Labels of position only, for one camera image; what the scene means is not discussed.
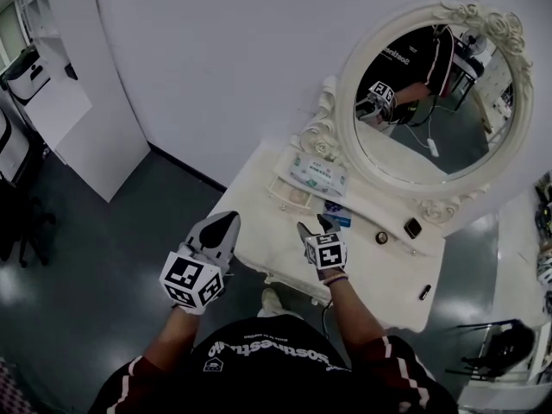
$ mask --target bracelet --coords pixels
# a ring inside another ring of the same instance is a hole
[[[333,276],[330,276],[329,278],[325,279],[323,284],[326,286],[329,286],[333,282],[336,282],[339,279],[348,279],[348,274],[346,273],[338,273],[334,274]]]
[[[337,279],[334,279],[332,280],[331,282],[329,282],[328,284],[326,284],[327,287],[329,287],[330,285],[334,284],[335,282],[337,282],[338,280],[342,280],[342,279],[345,279],[345,280],[348,280],[348,276],[343,276],[341,278],[337,278]]]

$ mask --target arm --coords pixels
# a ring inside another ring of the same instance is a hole
[[[328,278],[339,273],[325,270]],[[396,336],[387,336],[346,279],[329,285],[337,324],[353,371],[364,373],[386,404],[385,412],[457,414],[455,401],[421,365],[412,348]]]
[[[328,278],[338,273],[325,270]],[[348,280],[338,280],[329,286],[337,324],[349,356],[357,355],[364,345],[386,335],[370,310],[362,303]]]
[[[171,382],[171,372],[190,353],[198,325],[199,316],[187,314],[179,307],[172,310],[143,357],[119,368],[103,384],[89,413],[163,411],[163,389]]]
[[[171,372],[179,360],[190,353],[199,327],[199,316],[176,307],[165,327],[147,347],[144,357],[157,368]]]
[[[430,88],[424,83],[418,82],[395,93],[395,99],[397,100],[397,106],[399,106],[400,104],[412,103],[424,99],[430,94]]]

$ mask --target table leg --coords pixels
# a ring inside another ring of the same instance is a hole
[[[456,89],[458,89],[458,86],[460,85],[461,81],[464,79],[464,72],[462,69],[460,69],[460,75],[457,77],[455,87],[453,87],[452,91],[450,93],[454,93]]]
[[[464,100],[466,99],[467,93],[470,91],[470,89],[473,86],[474,86],[474,82],[473,82],[472,79],[470,79],[469,80],[469,85],[467,86],[467,89],[464,91],[464,93],[462,94],[462,97],[460,98],[460,101],[458,102],[458,104],[455,107],[455,112],[460,108],[460,106],[462,106],[462,103],[464,103]]]

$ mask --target tissue box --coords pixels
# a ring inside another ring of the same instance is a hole
[[[288,171],[301,184],[332,197],[343,196],[347,188],[343,167],[313,155],[298,153]]]

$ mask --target wall baseboard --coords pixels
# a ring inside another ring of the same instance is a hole
[[[175,166],[178,166],[181,169],[186,170],[189,174],[195,176],[197,179],[199,179],[200,181],[203,181],[205,184],[210,185],[213,189],[221,193],[226,192],[226,187],[224,187],[224,185],[217,183],[214,179],[209,178],[207,175],[205,175],[204,173],[201,173],[199,170],[196,170],[193,167],[188,166],[186,163],[182,162],[178,158],[174,158],[171,154],[168,154],[167,152],[165,152],[165,150],[158,148],[151,142],[148,141],[147,144],[149,144],[149,148],[151,148],[152,152],[154,152],[155,154],[162,156],[168,161],[171,161]]]

